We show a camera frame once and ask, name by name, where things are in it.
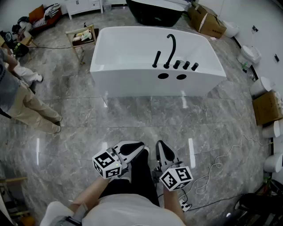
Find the person's black trousers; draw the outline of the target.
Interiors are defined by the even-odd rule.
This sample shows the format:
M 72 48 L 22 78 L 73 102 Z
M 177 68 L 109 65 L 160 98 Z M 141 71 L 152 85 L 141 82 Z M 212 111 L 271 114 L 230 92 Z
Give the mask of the person's black trousers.
M 115 194 L 137 194 L 159 206 L 157 192 L 148 165 L 148 156 L 148 152 L 143 150 L 131 162 L 131 181 L 122 178 L 113 179 L 107 185 L 100 198 Z

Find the person's left forearm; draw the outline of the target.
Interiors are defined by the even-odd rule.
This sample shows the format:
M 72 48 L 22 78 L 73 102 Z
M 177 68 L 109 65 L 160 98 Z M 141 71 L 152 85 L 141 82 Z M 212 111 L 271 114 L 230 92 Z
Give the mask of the person's left forearm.
M 69 209 L 75 212 L 80 205 L 85 204 L 88 211 L 95 207 L 98 199 L 109 184 L 110 179 L 102 177 L 97 178 L 90 186 L 88 186 L 69 206 Z

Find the wooden shelf rack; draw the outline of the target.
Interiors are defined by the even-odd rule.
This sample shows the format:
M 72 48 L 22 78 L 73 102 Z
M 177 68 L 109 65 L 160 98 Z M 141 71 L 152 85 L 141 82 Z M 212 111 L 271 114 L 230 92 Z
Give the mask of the wooden shelf rack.
M 19 197 L 19 186 L 27 177 L 0 176 L 0 226 L 35 226 L 35 219 Z

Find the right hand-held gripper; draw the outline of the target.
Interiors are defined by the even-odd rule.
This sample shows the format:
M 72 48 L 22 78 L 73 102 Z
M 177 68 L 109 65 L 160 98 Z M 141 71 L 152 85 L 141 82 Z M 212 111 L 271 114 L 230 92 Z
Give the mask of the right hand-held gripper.
M 190 168 L 184 162 L 179 162 L 177 151 L 167 142 L 163 141 L 161 145 L 161 140 L 157 141 L 156 159 L 159 167 L 152 171 L 155 184 L 161 182 L 169 191 L 176 191 L 193 181 Z

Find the orange cushion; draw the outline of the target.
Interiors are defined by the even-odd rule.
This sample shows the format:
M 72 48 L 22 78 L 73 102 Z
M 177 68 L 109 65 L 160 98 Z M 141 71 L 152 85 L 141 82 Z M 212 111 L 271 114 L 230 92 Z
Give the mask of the orange cushion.
M 34 9 L 32 12 L 29 13 L 29 22 L 32 24 L 42 19 L 44 17 L 44 13 L 44 6 L 42 4 L 40 7 Z

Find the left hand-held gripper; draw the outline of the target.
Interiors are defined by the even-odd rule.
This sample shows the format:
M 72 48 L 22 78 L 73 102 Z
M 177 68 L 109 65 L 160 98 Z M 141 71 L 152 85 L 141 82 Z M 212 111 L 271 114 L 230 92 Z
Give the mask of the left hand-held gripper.
M 128 172 L 128 163 L 144 150 L 144 143 L 136 140 L 121 141 L 114 147 L 100 151 L 92 157 L 96 171 L 103 179 L 121 177 Z

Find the cluttered black equipment desk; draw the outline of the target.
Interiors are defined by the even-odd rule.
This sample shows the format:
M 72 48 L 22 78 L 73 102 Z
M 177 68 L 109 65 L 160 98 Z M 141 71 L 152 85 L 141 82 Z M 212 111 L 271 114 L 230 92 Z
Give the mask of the cluttered black equipment desk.
M 270 180 L 263 194 L 241 196 L 235 209 L 245 212 L 235 226 L 283 226 L 283 184 Z

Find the person's right forearm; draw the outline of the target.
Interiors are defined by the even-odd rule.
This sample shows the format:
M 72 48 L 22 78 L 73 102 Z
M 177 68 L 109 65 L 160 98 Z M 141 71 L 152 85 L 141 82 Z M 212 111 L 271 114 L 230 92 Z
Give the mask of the person's right forearm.
M 164 187 L 164 207 L 167 210 L 174 212 L 185 223 L 184 212 L 179 203 L 179 196 L 177 191 L 169 191 Z

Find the white cabinet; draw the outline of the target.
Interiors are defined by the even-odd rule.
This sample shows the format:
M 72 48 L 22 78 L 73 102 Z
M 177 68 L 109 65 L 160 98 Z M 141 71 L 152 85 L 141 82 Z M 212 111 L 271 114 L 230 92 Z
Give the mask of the white cabinet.
M 70 20 L 72 20 L 72 15 L 82 12 L 100 10 L 101 14 L 103 14 L 102 0 L 65 0 L 65 5 Z

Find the white clothes pile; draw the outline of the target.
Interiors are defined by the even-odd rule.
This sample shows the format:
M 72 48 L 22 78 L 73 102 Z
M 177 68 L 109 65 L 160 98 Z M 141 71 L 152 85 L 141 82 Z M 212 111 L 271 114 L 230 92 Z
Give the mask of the white clothes pile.
M 60 8 L 61 8 L 61 5 L 59 3 L 55 3 L 55 4 L 51 5 L 51 6 L 49 6 L 45 10 L 44 17 L 47 17 L 47 18 L 54 17 L 59 12 Z

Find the white bathtub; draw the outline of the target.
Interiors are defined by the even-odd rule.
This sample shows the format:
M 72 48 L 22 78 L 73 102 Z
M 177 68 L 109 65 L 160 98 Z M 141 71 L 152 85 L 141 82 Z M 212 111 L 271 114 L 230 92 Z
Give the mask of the white bathtub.
M 172 51 L 176 51 L 165 69 Z M 157 51 L 161 51 L 153 68 Z M 173 65 L 180 60 L 178 69 Z M 190 62 L 187 70 L 183 69 Z M 199 66 L 191 69 L 194 63 Z M 150 26 L 115 26 L 99 32 L 90 73 L 103 98 L 140 96 L 204 96 L 226 79 L 209 41 L 198 34 Z

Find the black bathtub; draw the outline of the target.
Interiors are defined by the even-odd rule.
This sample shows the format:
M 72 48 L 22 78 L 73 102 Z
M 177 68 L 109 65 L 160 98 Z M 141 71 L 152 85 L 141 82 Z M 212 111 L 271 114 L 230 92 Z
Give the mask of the black bathtub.
M 166 0 L 126 0 L 134 18 L 146 26 L 174 26 L 184 12 L 178 4 Z

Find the white power strip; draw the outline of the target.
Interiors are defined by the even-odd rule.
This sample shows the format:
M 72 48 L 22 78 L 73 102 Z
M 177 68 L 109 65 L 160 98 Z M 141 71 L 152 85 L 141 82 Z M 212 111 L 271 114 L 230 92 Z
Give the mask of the white power strip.
M 179 202 L 180 202 L 180 205 L 181 205 L 181 208 L 182 208 L 183 212 L 186 212 L 186 211 L 190 210 L 191 207 L 192 207 L 192 204 L 188 204 L 183 199 L 179 199 Z

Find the dark red sofa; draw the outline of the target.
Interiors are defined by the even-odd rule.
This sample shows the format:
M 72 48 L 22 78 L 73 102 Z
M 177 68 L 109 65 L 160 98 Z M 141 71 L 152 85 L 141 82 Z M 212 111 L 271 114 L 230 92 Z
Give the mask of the dark red sofa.
M 62 16 L 62 11 L 61 11 L 61 8 L 59 9 L 59 12 L 52 18 L 47 18 L 47 17 L 44 17 L 45 20 L 47 21 L 47 24 L 45 26 L 41 26 L 41 27 L 37 27 L 37 28 L 32 28 L 31 27 L 31 30 L 29 31 L 29 33 L 31 35 L 35 35 L 35 34 L 38 34 L 39 32 L 42 32 L 50 27 L 53 27 L 56 25 L 56 23 L 60 20 Z

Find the person's white shirt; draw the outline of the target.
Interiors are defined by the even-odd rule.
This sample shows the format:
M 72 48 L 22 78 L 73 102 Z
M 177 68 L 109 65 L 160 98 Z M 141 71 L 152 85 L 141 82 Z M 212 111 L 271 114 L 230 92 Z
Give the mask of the person's white shirt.
M 80 216 L 60 202 L 51 202 L 40 226 L 52 226 L 56 220 L 71 217 L 82 226 L 185 226 L 172 211 L 158 207 L 137 194 L 115 194 Z

